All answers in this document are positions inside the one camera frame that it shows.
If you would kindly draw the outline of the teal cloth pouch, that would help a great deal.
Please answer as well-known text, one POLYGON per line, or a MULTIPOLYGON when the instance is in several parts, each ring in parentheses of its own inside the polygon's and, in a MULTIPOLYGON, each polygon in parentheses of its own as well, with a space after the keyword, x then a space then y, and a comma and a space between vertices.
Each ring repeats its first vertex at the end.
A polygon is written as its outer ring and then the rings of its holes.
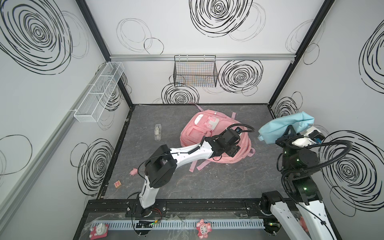
POLYGON ((315 118, 305 112, 288 115, 269 121, 259 129, 259 141, 274 144, 292 126, 296 133, 307 130, 315 123, 315 118))

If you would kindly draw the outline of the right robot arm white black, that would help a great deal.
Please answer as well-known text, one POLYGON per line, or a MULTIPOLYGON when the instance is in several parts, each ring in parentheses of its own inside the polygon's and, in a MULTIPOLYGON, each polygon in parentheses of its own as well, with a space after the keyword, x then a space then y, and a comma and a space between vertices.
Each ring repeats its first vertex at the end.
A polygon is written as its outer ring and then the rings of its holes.
POLYGON ((263 214, 274 216, 291 240, 337 239, 312 175, 340 157, 320 164, 318 155, 312 149, 324 146, 324 136, 320 132, 316 132, 315 136, 312 139, 301 134, 283 134, 275 141, 283 148, 280 170, 283 189, 304 221, 300 222, 293 215, 288 202, 278 191, 263 193, 260 201, 263 214))

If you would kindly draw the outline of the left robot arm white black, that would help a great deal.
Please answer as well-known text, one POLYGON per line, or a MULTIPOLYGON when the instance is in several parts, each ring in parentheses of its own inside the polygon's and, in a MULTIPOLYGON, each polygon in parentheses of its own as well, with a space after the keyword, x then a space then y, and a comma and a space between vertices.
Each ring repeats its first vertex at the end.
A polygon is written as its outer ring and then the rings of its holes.
POLYGON ((191 146, 169 148, 161 145, 143 162, 145 181, 138 196, 141 208, 151 211, 159 189, 169 183, 178 168, 198 160, 221 159, 223 154, 234 157, 241 149, 239 144, 244 132, 239 126, 235 129, 230 126, 218 135, 202 137, 199 143, 191 146))

